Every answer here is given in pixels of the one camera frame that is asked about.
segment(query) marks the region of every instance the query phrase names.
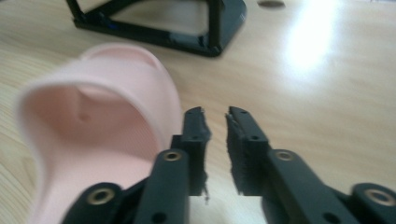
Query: black metal frame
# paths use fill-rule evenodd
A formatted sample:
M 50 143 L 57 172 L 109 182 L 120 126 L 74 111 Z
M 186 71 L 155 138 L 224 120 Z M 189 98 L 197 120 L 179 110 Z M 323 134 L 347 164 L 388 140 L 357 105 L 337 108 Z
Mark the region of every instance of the black metal frame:
M 77 0 L 66 0 L 77 28 L 184 50 L 207 57 L 216 57 L 223 52 L 244 22 L 247 11 L 243 0 L 206 0 L 208 31 L 202 35 L 186 35 L 110 19 L 110 16 L 140 1 L 143 0 L 110 0 L 89 12 L 83 12 Z

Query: wooden table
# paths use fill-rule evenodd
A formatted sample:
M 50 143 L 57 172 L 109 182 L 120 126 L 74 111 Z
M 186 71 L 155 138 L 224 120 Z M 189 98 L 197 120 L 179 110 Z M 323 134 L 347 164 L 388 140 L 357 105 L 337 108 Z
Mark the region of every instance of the wooden table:
M 176 28 L 205 18 L 202 3 L 187 3 L 198 9 L 177 14 L 193 18 Z M 264 223 L 260 198 L 238 196 L 233 186 L 229 105 L 248 110 L 273 147 L 297 152 L 327 185 L 345 193 L 361 182 L 396 190 L 396 4 L 246 4 L 246 23 L 212 59 L 76 29 L 64 1 L 0 2 L 0 223 L 23 223 L 35 189 L 35 162 L 15 127 L 15 97 L 26 82 L 106 42 L 147 48 L 173 77 L 183 109 L 205 108 L 213 133 L 211 200 L 191 199 L 191 223 Z

